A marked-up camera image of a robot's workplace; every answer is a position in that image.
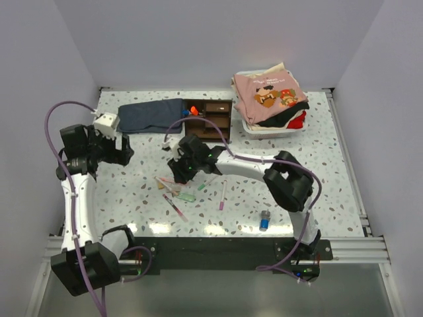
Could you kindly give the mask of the pink capped white marker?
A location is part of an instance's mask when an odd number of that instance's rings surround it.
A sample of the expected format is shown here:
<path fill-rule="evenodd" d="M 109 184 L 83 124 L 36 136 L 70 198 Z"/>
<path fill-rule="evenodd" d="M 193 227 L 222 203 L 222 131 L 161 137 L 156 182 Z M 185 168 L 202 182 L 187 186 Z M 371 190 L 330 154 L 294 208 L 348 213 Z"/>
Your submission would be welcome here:
<path fill-rule="evenodd" d="M 226 191 L 227 191 L 227 180 L 224 180 L 222 191 L 221 191 L 221 199 L 220 199 L 220 202 L 219 202 L 219 210 L 220 211 L 222 211 L 223 208 L 224 208 Z"/>

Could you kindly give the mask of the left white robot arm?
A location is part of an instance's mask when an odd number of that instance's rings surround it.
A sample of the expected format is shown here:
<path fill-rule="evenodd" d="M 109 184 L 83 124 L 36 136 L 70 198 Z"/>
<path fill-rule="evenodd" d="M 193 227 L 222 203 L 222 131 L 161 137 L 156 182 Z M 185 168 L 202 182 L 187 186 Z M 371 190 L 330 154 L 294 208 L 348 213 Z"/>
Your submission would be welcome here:
<path fill-rule="evenodd" d="M 65 157 L 56 169 L 65 196 L 65 228 L 61 252 L 51 259 L 58 279 L 74 297 L 116 283 L 121 278 L 118 260 L 130 259 L 137 251 L 134 235 L 127 225 L 98 234 L 95 224 L 97 169 L 101 162 L 127 166 L 134 155 L 128 135 L 122 147 L 106 138 L 93 125 L 71 125 L 60 131 Z"/>

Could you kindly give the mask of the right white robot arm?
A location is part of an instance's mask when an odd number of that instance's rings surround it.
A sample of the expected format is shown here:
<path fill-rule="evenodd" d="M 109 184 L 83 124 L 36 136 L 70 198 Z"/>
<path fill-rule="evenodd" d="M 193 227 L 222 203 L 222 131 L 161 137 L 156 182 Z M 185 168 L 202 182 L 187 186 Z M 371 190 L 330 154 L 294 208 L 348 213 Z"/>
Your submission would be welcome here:
<path fill-rule="evenodd" d="M 199 171 L 206 174 L 236 175 L 264 182 L 278 206 L 288 212 L 293 226 L 296 255 L 310 259 L 318 251 L 320 230 L 314 223 L 313 173 L 301 166 L 291 153 L 275 156 L 237 155 L 227 147 L 208 147 L 196 135 L 167 137 L 162 149 L 172 153 L 168 161 L 174 180 L 186 184 Z"/>

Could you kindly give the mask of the black orange highlighter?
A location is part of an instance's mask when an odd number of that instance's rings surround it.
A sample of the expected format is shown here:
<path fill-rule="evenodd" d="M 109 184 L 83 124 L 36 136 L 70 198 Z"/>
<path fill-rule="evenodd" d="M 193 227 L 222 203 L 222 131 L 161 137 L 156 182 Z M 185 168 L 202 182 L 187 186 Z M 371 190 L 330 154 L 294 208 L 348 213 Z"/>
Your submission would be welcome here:
<path fill-rule="evenodd" d="M 199 115 L 200 115 L 200 113 L 199 113 L 198 109 L 197 109 L 195 106 L 192 106 L 192 107 L 189 109 L 189 112 L 190 112 L 190 115 L 191 115 L 191 116 L 199 116 Z"/>

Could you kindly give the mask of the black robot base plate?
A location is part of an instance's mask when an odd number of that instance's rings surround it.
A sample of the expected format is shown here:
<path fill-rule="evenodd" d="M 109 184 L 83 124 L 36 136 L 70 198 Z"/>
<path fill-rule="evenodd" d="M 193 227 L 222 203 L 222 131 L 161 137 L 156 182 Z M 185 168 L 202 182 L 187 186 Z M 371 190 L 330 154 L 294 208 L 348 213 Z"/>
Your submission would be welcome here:
<path fill-rule="evenodd" d="M 231 270 L 254 271 L 260 265 L 274 265 L 283 260 L 295 245 L 293 238 L 242 238 L 242 237 L 136 237 L 134 246 L 142 250 L 121 255 L 120 271 L 123 275 L 136 275 L 137 270 L 148 269 L 148 275 L 163 270 Z"/>

